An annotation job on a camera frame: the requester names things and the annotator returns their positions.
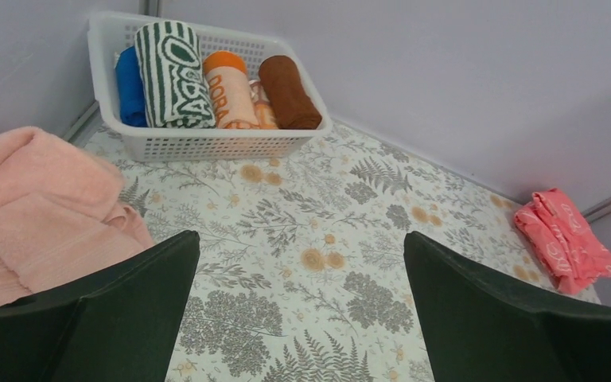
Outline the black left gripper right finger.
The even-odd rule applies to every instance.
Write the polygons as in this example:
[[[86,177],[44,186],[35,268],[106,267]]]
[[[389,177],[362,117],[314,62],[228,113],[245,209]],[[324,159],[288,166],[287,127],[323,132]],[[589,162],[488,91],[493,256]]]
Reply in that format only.
[[[611,307],[532,286],[419,232],[404,260],[437,381],[611,381]]]

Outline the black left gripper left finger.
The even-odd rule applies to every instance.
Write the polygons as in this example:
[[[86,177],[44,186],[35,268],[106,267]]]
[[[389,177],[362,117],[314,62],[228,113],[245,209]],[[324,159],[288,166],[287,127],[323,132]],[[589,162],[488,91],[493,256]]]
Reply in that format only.
[[[162,381],[200,257],[183,231],[0,307],[0,381]]]

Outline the brown towel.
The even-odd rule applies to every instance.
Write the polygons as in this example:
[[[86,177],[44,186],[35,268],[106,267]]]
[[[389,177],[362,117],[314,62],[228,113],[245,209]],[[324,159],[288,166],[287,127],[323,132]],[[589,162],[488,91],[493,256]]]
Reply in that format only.
[[[282,130],[316,130],[321,113],[307,95],[296,63],[288,56],[268,57],[259,66],[259,79]]]

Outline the green white striped towel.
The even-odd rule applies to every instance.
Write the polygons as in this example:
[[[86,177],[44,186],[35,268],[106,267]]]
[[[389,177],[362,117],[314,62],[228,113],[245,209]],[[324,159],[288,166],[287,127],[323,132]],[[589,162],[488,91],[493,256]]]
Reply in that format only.
[[[149,127],[212,129],[216,117],[199,38],[182,21],[156,21],[134,35]]]

